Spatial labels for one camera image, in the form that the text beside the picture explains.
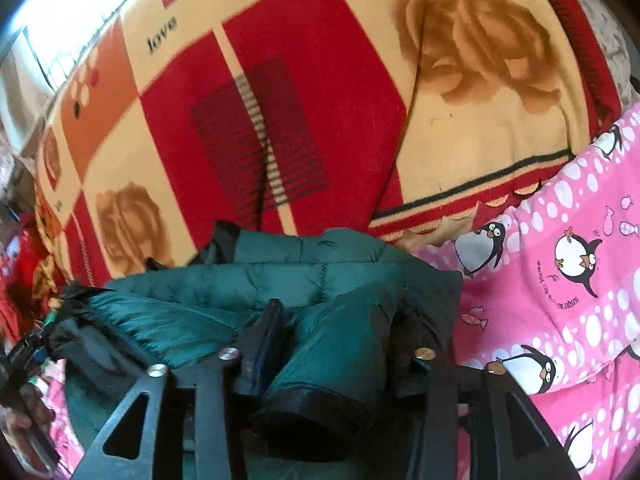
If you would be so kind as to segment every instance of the green puffer jacket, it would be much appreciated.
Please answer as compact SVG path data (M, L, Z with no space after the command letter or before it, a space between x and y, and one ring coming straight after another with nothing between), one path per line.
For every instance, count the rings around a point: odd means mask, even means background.
M402 346L412 352L425 332L432 344L448 347L462 276L346 229L318 238L241 232L232 263L148 272L106 288L112 292L92 297L90 306L170 367L196 364L232 344L271 298L279 299L292 337L288 361L267 398L320 388L347 399L379 426L390 353ZM116 404L71 364L65 393L71 423L87 448ZM388 425L383 433L388 438ZM300 463L247 454L246 463L253 480L365 478L369 459L356 455ZM186 453L184 478L193 478L192 467Z

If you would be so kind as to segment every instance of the bed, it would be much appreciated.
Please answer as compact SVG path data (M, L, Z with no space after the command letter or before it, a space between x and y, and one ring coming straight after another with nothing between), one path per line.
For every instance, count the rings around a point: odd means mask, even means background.
M613 479L640 438L640 262L589 257L636 241L638 100L599 0L128 0L47 118L38 228L91 286L187 263L218 219L404 244L466 275L458 361L525 369L581 474Z

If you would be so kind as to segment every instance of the penguin print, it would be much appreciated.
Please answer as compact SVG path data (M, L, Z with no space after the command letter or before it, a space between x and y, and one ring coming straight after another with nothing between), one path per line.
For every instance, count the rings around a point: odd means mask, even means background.
M465 276L472 278L474 272L482 269L494 258L494 269L498 266L502 258L504 231L504 225L500 222L489 222L479 231L467 233L456 239L454 247Z
M632 359L640 361L640 338L634 339L631 344L626 347L626 352Z
M578 471L593 462L593 421L580 430L574 423L564 443L564 450Z
M622 133L617 124L614 124L608 132L604 132L592 144L598 148L607 160L611 160L616 145L622 149Z
M556 378L556 365L529 345L520 345L528 354L500 360L527 395L548 392Z
M590 279L596 269L596 248L601 243L599 238L587 243L569 227L556 243L555 249L556 269L570 282L583 284L594 298L598 295L591 288Z

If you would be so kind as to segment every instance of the metal bolt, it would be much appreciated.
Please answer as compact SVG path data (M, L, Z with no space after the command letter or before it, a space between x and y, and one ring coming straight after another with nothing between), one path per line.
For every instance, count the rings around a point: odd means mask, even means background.
M499 363L498 361L491 361L486 366L486 369L489 371L490 374L495 374L495 375L504 375L505 373L507 373L507 369L504 367L502 363Z
M169 368L165 365L152 365L149 367L149 370L146 371L152 377L162 377L163 375L167 375L169 372Z
M418 348L415 356L421 361L433 361L436 358L436 351L431 348Z
M233 361L238 359L240 351L235 346L228 346L218 352L218 357L223 361Z

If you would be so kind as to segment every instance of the white polka dot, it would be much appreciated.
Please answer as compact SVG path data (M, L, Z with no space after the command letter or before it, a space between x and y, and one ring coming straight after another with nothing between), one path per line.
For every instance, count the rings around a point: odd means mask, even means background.
M531 213L531 204L529 203L529 200L524 199L520 202L520 209L524 209L527 213Z
M533 215L531 215L531 225L536 231L542 231L544 225L542 223L542 216L540 216L539 212L535 211Z
M640 269L636 270L634 274L634 294L636 300L640 300Z
M569 332L569 328L566 326L562 329L562 339L564 339L565 343L574 342L574 338L571 336L571 332Z
M505 349L503 348L498 348L495 352L494 352L494 361L497 361L498 359L508 359L509 357L511 357L509 355L509 352L507 352Z
M578 180L580 178L580 166L574 162L569 162L564 168L562 168L562 172L570 179Z
M89 57L87 59L89 66L91 68L95 67L96 62L98 61L98 48L94 48L91 53L89 54Z
M558 207L553 202L549 202L546 205L546 214L549 215L549 218L555 218L558 216Z
M520 233L512 233L507 238L507 250L510 253L517 253L520 250Z
M640 334L640 326L633 312L629 312L625 318L625 335L629 341L633 341Z
M577 341L574 342L574 346L575 346L575 351L578 354L578 366L582 366L584 364L584 348Z
M626 128L622 128L621 133L625 139L631 140L632 142L636 139L636 133L633 128L629 128L628 126Z
M598 190L598 180L593 173L590 173L587 176L587 187L594 193Z
M89 87L87 85L82 85L82 88L80 89L80 102L82 103L82 106L87 106L89 104L89 99Z
M618 408L611 418L611 431L618 431L622 427L622 419L625 416L625 410Z
M620 341L618 341L617 339L613 339L607 347L607 357L609 359L615 359L624 349L625 348Z
M640 408L640 384L635 384L629 391L626 408L629 413L635 413Z
M624 288L618 291L618 305L622 310L629 308L629 293Z
M78 73L78 81L84 83L86 79L86 65L83 63L80 67L80 72Z
M501 214L496 217L495 221L504 225L505 229L511 229L511 217L509 215Z
M574 192L571 191L571 187L569 187L564 180L561 180L554 186L554 191L558 197L558 202L560 202L564 207L569 208L573 205Z
M482 366L482 363L480 361L478 361L478 359L469 359L465 362L462 363L463 366L469 367L469 368L477 368L478 370L482 370L482 368L484 368Z

